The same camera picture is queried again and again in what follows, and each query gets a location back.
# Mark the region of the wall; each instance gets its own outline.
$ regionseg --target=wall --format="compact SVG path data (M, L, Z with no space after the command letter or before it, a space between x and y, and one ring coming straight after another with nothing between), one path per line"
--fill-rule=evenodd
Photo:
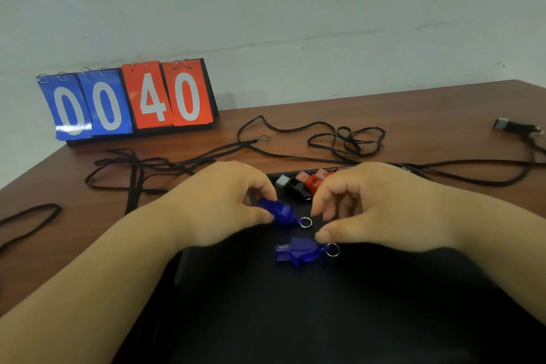
M40 73L204 57L227 109L546 85L545 54L546 0L0 0L0 187L62 145Z

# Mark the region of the blue whistle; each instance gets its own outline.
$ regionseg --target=blue whistle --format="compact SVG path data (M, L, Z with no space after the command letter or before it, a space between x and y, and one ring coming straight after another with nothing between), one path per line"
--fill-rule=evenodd
M335 246L335 252L329 251L330 246ZM329 257L336 257L340 254L339 246L335 243L317 243L306 237L293 237L287 245L275 246L277 262L290 261L294 266L300 266L304 262L311 262L325 253Z
M301 222L301 219L295 215L294 209L280 200L272 201L262 197L260 202L258 202L258 207L267 210L275 216L274 222L279 225L292 226Z

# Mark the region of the left hand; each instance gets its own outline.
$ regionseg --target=left hand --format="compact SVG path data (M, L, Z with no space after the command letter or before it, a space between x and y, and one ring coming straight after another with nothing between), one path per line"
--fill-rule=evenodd
M237 161L216 162L148 206L166 220L176 249L209 246L241 229L274 219L250 206L250 195L277 200L275 187L260 170Z

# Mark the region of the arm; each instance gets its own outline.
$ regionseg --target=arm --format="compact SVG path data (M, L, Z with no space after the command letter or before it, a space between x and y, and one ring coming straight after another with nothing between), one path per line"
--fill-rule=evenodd
M546 324L546 220L502 200L363 163L325 179L312 216L316 239L372 242L407 251L465 253L517 303Z
M277 199L262 172L215 163L122 218L0 319L0 362L110 362L178 251L273 220L249 191Z

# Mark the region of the black whistle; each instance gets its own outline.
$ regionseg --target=black whistle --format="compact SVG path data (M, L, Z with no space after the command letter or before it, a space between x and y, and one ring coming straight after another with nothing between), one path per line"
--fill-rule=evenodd
M304 184L295 179L289 178L284 174L275 182L277 187L282 187L287 196L294 197L299 200L311 200L313 196L305 189Z

